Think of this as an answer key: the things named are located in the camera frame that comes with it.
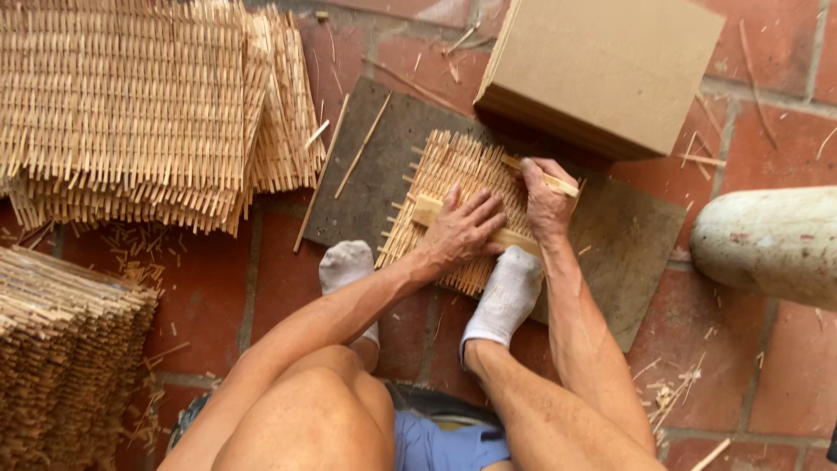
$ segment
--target cardboard box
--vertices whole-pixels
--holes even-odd
[[[613,160],[668,155],[724,21],[686,0],[512,0],[475,106]]]

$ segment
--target person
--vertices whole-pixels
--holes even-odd
[[[363,242],[332,247],[323,297],[278,323],[241,355],[160,470],[662,469],[629,369],[593,301],[567,238],[573,201],[544,174],[573,182],[549,159],[525,158],[527,215],[542,262],[486,243],[506,222],[483,190],[458,209],[460,187],[413,251],[379,271]],[[396,413],[377,363],[377,319],[423,285],[484,254],[502,253],[460,344],[505,428],[434,430]],[[547,279],[552,361],[563,386],[518,363],[511,336]]]

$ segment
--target wrist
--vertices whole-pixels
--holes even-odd
[[[559,234],[539,237],[537,243],[541,247],[541,252],[544,255],[565,256],[573,254],[573,246],[570,244],[570,240],[566,235]]]
[[[442,276],[440,264],[434,262],[433,254],[423,247],[418,246],[401,260],[407,261],[410,277],[417,282],[432,282]]]

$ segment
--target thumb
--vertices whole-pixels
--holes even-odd
[[[523,180],[526,181],[526,187],[533,189],[538,185],[544,184],[543,169],[533,162],[530,158],[523,158],[521,160],[523,167]]]

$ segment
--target blue shorts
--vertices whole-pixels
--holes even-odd
[[[480,471],[508,459],[503,431],[483,426],[442,430],[428,419],[395,411],[395,471]]]

